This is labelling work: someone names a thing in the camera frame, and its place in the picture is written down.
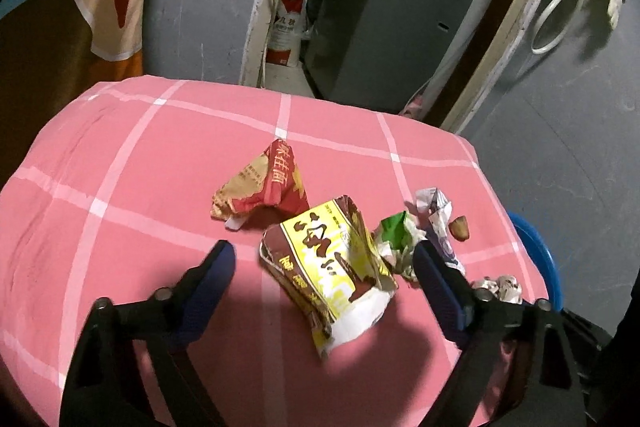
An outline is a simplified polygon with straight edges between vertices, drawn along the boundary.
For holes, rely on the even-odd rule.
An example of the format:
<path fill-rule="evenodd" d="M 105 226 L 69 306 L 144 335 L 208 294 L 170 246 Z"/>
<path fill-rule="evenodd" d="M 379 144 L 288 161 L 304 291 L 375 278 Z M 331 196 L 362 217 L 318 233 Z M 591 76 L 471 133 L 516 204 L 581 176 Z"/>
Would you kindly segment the blue plastic bucket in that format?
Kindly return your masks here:
<path fill-rule="evenodd" d="M 560 279 L 560 272 L 556 266 L 553 255 L 546 242 L 536 228 L 523 217 L 514 212 L 509 212 L 508 217 L 514 226 L 516 234 L 521 239 L 526 253 L 546 285 L 548 300 L 556 312 L 560 312 L 564 305 L 564 295 Z"/>

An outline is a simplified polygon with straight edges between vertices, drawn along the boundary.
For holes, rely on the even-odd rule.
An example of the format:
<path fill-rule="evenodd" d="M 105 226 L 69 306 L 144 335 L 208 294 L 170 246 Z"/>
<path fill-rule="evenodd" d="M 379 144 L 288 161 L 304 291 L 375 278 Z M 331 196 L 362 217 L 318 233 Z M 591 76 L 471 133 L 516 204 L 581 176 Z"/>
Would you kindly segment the yellow brown snack bag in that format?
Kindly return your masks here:
<path fill-rule="evenodd" d="M 271 225 L 259 256 L 302 310 L 322 359 L 378 323 L 398 289 L 347 195 Z"/>

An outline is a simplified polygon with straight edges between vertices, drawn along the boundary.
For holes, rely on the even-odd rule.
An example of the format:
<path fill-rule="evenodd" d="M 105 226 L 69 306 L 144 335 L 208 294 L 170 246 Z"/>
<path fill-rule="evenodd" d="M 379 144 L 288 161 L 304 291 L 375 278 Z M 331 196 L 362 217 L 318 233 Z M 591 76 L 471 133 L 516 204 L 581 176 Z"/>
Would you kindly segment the green white wrapper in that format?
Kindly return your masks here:
<path fill-rule="evenodd" d="M 407 210 L 383 219 L 374 231 L 374 243 L 386 265 L 409 283 L 418 281 L 413 251 L 424 239 L 426 234 L 418 227 L 418 220 Z"/>

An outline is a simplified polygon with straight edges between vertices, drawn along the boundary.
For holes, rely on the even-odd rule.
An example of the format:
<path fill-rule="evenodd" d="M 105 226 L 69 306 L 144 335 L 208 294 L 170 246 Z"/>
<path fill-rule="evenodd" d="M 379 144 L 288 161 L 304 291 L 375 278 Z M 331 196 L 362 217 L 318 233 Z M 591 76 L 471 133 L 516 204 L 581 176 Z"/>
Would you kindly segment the brown nut shell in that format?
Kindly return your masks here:
<path fill-rule="evenodd" d="M 470 238 L 470 229 L 468 220 L 465 216 L 459 216 L 449 222 L 449 232 L 458 242 L 466 242 Z"/>

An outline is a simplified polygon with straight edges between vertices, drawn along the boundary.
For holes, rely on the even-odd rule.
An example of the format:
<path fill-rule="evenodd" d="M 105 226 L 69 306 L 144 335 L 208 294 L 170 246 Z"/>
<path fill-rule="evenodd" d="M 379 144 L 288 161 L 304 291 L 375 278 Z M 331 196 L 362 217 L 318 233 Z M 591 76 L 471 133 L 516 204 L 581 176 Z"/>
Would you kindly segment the silver foil wrapper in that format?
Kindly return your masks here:
<path fill-rule="evenodd" d="M 518 283 L 518 279 L 513 275 L 504 274 L 496 279 L 483 277 L 480 280 L 474 281 L 472 287 L 474 289 L 487 289 L 503 303 L 520 305 L 523 302 L 523 289 L 520 283 Z"/>

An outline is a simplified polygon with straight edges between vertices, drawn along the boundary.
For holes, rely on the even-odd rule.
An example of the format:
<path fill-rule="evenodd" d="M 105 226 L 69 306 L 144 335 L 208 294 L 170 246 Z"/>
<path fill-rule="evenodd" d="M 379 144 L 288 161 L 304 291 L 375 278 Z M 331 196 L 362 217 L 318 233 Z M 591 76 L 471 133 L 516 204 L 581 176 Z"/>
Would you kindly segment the pink checked tablecloth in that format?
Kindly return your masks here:
<path fill-rule="evenodd" d="M 96 298 L 148 298 L 216 242 L 238 264 L 194 365 L 231 426 L 414 426 L 457 360 L 419 289 L 319 357 L 302 312 L 260 265 L 262 229 L 227 230 L 213 194 L 275 139 L 292 146 L 311 205 L 350 197 L 369 228 L 440 188 L 469 222 L 472 280 L 544 281 L 472 145 L 419 121 L 277 92 L 158 77 L 103 83 L 35 139 L 1 193 L 1 356 L 55 425 L 74 343 Z"/>

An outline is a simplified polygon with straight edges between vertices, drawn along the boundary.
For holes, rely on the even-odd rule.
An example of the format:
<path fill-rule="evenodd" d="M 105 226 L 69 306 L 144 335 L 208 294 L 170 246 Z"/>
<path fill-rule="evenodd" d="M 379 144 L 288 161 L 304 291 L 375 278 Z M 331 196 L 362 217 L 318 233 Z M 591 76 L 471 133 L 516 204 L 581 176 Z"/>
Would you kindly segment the red orange noodle wrapper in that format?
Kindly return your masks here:
<path fill-rule="evenodd" d="M 293 149 L 280 138 L 218 188 L 212 197 L 210 217 L 224 221 L 228 230 L 238 231 L 265 209 L 291 217 L 309 209 Z"/>

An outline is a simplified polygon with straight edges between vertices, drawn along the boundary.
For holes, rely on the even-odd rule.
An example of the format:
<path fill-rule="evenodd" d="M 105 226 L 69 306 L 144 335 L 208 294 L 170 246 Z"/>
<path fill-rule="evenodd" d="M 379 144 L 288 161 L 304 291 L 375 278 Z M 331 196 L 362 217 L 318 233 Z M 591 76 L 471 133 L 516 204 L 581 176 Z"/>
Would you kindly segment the white purple paper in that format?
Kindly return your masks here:
<path fill-rule="evenodd" d="M 465 267 L 454 252 L 449 237 L 452 204 L 448 197 L 437 187 L 421 188 L 416 191 L 416 211 L 426 237 L 434 244 L 445 265 L 465 275 Z"/>

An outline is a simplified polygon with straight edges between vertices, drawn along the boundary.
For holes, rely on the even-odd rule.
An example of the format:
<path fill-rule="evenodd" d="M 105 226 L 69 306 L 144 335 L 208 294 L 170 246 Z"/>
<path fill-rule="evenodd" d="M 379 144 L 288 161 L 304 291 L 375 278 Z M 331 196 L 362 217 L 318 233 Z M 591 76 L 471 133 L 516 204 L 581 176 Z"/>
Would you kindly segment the white red rice sack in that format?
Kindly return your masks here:
<path fill-rule="evenodd" d="M 268 64 L 296 67 L 306 31 L 307 0 L 279 0 L 267 44 Z"/>

